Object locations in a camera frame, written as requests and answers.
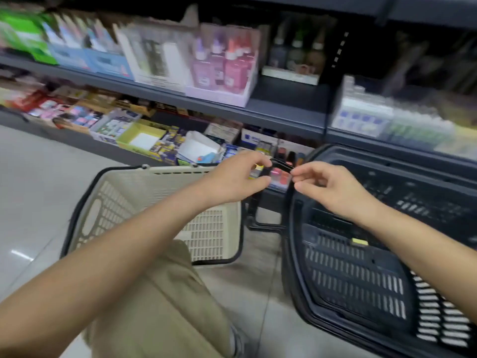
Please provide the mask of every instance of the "plastic basket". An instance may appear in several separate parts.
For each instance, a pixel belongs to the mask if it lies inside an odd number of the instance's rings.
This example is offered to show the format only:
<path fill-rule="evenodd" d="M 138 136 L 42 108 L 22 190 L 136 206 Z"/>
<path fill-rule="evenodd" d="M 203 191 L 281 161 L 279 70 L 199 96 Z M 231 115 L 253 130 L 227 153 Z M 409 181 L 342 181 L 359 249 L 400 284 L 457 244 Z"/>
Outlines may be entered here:
<path fill-rule="evenodd" d="M 213 167 L 126 167 L 101 171 L 78 202 L 61 257 L 110 228 L 198 180 Z M 194 265 L 228 264 L 243 243 L 240 202 L 208 209 L 176 236 L 189 248 Z"/>
<path fill-rule="evenodd" d="M 310 159 L 347 167 L 382 202 L 477 248 L 475 181 L 336 145 Z M 284 280 L 305 320 L 387 357 L 473 356 L 476 326 L 367 231 L 293 185 L 282 225 L 257 223 L 253 207 L 249 229 L 283 236 Z"/>

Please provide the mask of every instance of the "store aisle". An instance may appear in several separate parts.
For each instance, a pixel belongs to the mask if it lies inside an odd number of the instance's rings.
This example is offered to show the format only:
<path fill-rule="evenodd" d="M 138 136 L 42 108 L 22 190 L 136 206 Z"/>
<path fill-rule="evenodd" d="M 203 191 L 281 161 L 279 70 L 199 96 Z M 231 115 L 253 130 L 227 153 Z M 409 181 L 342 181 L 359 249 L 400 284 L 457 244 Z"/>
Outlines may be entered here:
<path fill-rule="evenodd" d="M 0 300 L 57 261 L 70 215 L 94 176 L 121 163 L 0 126 Z M 259 221 L 279 215 L 259 210 Z M 245 231 L 233 264 L 199 274 L 234 324 L 250 338 L 252 357 L 373 357 L 304 323 L 283 295 L 280 239 Z M 80 337 L 63 358 L 88 358 Z"/>

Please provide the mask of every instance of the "beige pants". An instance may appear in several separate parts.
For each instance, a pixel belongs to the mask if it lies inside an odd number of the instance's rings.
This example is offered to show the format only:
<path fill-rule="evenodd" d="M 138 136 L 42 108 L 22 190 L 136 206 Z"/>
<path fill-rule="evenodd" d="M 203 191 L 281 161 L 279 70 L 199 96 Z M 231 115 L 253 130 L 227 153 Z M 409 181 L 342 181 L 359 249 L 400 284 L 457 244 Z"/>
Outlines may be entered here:
<path fill-rule="evenodd" d="M 83 333 L 92 358 L 231 357 L 230 322 L 174 240 Z"/>

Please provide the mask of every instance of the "black basket handle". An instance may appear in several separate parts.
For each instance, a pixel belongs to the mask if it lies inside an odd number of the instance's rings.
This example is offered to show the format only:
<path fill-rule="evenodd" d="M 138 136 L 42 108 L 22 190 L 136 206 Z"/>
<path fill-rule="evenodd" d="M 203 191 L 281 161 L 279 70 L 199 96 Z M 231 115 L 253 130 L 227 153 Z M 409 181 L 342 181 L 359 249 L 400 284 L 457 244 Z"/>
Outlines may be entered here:
<path fill-rule="evenodd" d="M 282 171 L 290 173 L 293 169 L 293 166 L 286 164 L 282 160 L 272 158 L 271 160 L 272 166 L 271 167 L 264 167 L 262 170 L 261 176 L 268 176 L 272 168 L 279 168 Z M 288 186 L 286 196 L 291 194 L 294 190 L 293 181 L 290 181 L 290 185 Z M 245 223 L 249 230 L 251 231 L 261 231 L 261 232 L 277 232 L 282 233 L 285 229 L 285 225 L 277 225 L 273 223 L 261 223 L 257 222 L 257 209 L 259 208 L 260 199 L 262 197 L 262 192 L 257 192 L 250 197 L 250 202 L 248 203 L 248 210 L 247 210 L 247 217 L 245 219 Z"/>

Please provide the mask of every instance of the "pink bottle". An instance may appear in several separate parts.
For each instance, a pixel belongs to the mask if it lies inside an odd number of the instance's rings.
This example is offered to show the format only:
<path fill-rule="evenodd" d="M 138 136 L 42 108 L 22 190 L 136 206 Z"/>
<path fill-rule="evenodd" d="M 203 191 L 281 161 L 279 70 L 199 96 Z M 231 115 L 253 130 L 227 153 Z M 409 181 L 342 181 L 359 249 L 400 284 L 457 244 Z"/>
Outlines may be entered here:
<path fill-rule="evenodd" d="M 217 85 L 224 85 L 224 72 L 225 72 L 225 53 L 223 47 L 218 38 L 214 38 L 212 44 L 212 50 L 210 53 L 210 61 L 214 66 L 215 83 Z"/>
<path fill-rule="evenodd" d="M 250 31 L 247 31 L 245 43 L 242 44 L 242 52 L 243 52 L 243 55 L 240 57 L 240 59 L 247 63 L 247 67 L 248 67 L 247 77 L 250 77 L 250 71 L 255 61 L 255 54 L 252 52 L 252 37 L 250 35 Z"/>
<path fill-rule="evenodd" d="M 247 65 L 237 59 L 234 40 L 229 40 L 229 49 L 225 53 L 225 87 L 232 93 L 242 93 L 247 85 Z"/>
<path fill-rule="evenodd" d="M 202 40 L 197 39 L 196 57 L 192 61 L 192 71 L 194 75 L 194 84 L 197 88 L 215 90 L 217 84 L 215 83 L 214 66 L 202 45 Z"/>

